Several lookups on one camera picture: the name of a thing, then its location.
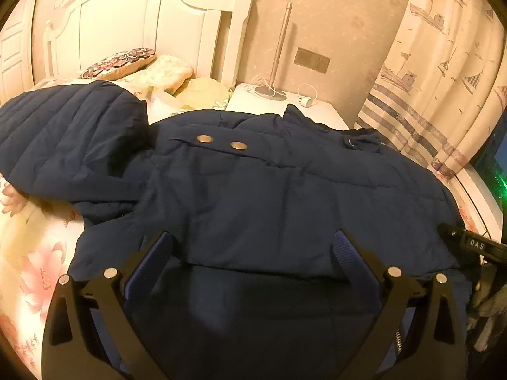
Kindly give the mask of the navy blue puffer jacket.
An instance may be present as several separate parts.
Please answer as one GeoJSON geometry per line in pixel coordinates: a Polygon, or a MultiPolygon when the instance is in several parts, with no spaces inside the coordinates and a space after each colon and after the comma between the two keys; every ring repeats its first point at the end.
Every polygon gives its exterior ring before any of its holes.
{"type": "Polygon", "coordinates": [[[77,281],[158,231],[174,239],[156,286],[126,309],[174,379],[335,379],[375,319],[333,255],[338,231],[409,276],[445,274],[467,319],[477,258],[437,232],[462,224],[455,199],[374,130],[336,131],[294,106],[150,123],[145,102],[95,81],[3,105],[1,172],[82,215],[77,281]]]}

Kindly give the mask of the white window ledge cabinet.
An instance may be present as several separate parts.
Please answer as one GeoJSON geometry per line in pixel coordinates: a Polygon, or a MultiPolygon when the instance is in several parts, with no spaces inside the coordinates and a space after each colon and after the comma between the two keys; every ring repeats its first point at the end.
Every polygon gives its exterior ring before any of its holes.
{"type": "Polygon", "coordinates": [[[473,230],[496,242],[501,242],[503,211],[491,191],[471,165],[459,171],[455,180],[473,230]]]}

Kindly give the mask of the sailboat print curtain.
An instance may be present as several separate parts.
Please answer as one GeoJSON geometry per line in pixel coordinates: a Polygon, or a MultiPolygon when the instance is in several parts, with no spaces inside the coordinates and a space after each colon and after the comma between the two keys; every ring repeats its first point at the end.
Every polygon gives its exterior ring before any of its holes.
{"type": "Polygon", "coordinates": [[[506,108],[506,31],[487,0],[408,0],[354,123],[451,179],[506,108]]]}

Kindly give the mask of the slim metal desk lamp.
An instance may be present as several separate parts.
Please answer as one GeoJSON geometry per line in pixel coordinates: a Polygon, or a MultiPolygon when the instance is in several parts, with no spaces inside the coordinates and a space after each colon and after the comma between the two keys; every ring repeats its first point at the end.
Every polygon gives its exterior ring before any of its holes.
{"type": "Polygon", "coordinates": [[[285,14],[282,21],[282,26],[279,33],[279,38],[277,41],[277,46],[273,58],[273,64],[271,68],[271,72],[269,77],[264,80],[263,82],[259,83],[255,89],[254,92],[256,95],[258,95],[261,98],[264,99],[272,99],[276,101],[281,101],[286,99],[286,93],[283,91],[279,91],[276,89],[276,76],[279,69],[279,62],[281,59],[282,50],[284,48],[285,38],[287,34],[287,29],[289,25],[289,21],[291,18],[291,11],[292,11],[293,3],[287,2],[287,5],[285,7],[285,14]]]}

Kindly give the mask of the white nightstand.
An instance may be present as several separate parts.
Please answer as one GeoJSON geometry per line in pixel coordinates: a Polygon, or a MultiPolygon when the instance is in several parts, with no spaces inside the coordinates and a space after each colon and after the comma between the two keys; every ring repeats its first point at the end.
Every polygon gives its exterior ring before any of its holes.
{"type": "Polygon", "coordinates": [[[304,108],[299,105],[296,93],[287,92],[285,100],[276,101],[259,97],[255,94],[254,89],[253,84],[242,83],[238,85],[228,102],[226,110],[252,114],[274,113],[282,116],[287,105],[291,104],[305,117],[316,123],[324,124],[335,130],[347,130],[349,128],[330,103],[318,99],[310,108],[304,108]]]}

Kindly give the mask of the embroidered round cushion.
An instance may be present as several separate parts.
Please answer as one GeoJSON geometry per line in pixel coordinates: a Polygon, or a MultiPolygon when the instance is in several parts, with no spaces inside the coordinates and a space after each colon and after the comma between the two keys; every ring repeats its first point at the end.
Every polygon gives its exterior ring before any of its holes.
{"type": "Polygon", "coordinates": [[[128,76],[157,59],[157,54],[153,49],[134,48],[128,51],[117,52],[114,55],[103,58],[99,62],[92,64],[85,69],[80,79],[116,81],[124,76],[128,76]]]}

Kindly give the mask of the pale yellow pillow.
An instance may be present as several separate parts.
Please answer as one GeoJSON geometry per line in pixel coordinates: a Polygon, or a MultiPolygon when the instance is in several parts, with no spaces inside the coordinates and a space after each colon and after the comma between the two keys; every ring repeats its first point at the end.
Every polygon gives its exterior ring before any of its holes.
{"type": "Polygon", "coordinates": [[[174,94],[193,76],[193,68],[187,62],[170,55],[159,55],[142,70],[125,79],[138,87],[153,87],[174,94]]]}

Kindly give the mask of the white wardrobe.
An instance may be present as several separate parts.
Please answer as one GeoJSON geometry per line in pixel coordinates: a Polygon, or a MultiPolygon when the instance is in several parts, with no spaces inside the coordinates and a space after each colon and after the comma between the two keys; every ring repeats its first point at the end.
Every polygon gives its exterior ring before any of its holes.
{"type": "Polygon", "coordinates": [[[36,0],[20,0],[1,30],[1,103],[34,85],[32,35],[36,0]]]}

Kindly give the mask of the white wooden headboard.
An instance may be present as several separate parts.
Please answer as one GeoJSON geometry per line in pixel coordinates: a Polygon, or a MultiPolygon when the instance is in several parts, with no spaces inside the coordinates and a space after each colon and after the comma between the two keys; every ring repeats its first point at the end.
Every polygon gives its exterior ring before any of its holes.
{"type": "Polygon", "coordinates": [[[66,0],[59,27],[46,23],[46,76],[74,76],[103,58],[149,48],[209,77],[221,20],[230,14],[219,80],[234,87],[253,0],[66,0]]]}

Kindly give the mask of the wall socket panel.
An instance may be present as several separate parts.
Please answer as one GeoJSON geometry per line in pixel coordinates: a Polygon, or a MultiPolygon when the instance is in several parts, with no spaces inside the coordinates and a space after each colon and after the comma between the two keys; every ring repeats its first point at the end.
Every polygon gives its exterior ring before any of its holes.
{"type": "Polygon", "coordinates": [[[298,47],[294,58],[294,64],[317,71],[321,74],[326,74],[330,64],[330,58],[298,47]]]}

